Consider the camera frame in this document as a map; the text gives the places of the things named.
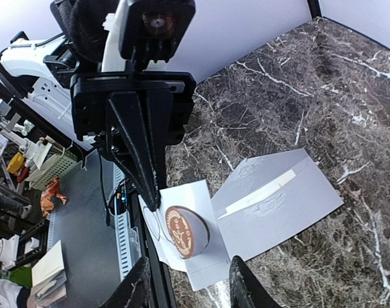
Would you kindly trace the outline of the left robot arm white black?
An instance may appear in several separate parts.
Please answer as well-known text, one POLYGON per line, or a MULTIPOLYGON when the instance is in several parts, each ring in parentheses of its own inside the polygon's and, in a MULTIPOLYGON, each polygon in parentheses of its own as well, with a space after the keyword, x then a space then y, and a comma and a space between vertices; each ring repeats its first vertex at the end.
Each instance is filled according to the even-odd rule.
POLYGON ((105 71, 77 52, 64 34, 35 42, 18 33, 0 53, 0 76, 18 98, 38 94, 51 101, 54 93, 63 92, 71 103, 76 137, 93 136, 94 147, 156 211, 166 187, 165 149, 183 139, 196 82, 185 72, 149 71, 148 64, 169 61, 177 47, 176 33, 144 30, 132 42, 123 35, 115 52, 127 67, 105 71))

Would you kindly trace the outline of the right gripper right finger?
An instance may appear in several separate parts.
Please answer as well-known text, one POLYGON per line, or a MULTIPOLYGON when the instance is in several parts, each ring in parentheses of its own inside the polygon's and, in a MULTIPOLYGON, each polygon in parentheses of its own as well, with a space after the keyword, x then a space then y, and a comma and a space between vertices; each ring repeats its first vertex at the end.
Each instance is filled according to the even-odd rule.
POLYGON ((231 261, 229 283, 231 307, 281 308, 238 255, 231 261))

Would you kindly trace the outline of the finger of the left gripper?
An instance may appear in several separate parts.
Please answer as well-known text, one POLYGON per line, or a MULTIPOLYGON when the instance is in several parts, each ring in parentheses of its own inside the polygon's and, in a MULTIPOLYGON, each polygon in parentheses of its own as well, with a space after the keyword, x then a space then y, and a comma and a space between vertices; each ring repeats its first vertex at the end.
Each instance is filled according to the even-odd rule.
POLYGON ((151 158, 158 189, 166 188, 165 147, 173 104, 173 95, 168 89, 147 91, 146 108, 151 158))
POLYGON ((119 132, 112 136, 110 151, 115 163, 128 175, 150 211, 161 203, 151 158, 148 117, 135 91, 110 95, 107 105, 108 124, 119 132))

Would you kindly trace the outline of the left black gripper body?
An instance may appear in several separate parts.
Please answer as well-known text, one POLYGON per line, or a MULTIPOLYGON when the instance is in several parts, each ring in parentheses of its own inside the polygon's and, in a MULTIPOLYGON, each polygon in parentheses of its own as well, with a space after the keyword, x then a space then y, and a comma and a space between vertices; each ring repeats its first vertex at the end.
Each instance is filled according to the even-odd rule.
POLYGON ((110 102, 121 109, 121 121, 143 127, 167 145, 181 143, 189 122, 196 81, 190 73, 144 71, 85 73, 71 78, 72 122, 78 140, 116 127, 110 102))

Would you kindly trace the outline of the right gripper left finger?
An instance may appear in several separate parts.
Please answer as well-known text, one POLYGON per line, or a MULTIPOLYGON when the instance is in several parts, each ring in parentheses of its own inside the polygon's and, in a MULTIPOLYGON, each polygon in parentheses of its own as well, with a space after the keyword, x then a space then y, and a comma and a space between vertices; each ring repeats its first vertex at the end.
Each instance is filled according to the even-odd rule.
POLYGON ((100 308, 149 307, 150 264, 140 257, 127 276, 100 308))

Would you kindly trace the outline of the white sticker sheet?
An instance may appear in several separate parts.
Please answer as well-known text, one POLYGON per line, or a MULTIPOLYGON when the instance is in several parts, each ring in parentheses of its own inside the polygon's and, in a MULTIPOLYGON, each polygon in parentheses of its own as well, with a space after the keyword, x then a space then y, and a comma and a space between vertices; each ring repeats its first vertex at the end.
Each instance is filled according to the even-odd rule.
POLYGON ((162 189, 152 212, 139 204, 159 261, 187 274, 193 291, 227 279, 230 258, 214 216, 207 181, 162 189))

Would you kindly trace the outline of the grey envelope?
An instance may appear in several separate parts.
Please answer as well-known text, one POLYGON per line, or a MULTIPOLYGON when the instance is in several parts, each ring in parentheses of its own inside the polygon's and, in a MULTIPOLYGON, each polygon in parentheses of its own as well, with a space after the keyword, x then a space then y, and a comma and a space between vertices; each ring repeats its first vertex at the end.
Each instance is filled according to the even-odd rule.
POLYGON ((303 149, 244 159, 212 197, 229 257, 250 260, 294 237, 343 205, 303 149), (219 219, 225 208, 292 169, 296 177, 270 197, 219 219))

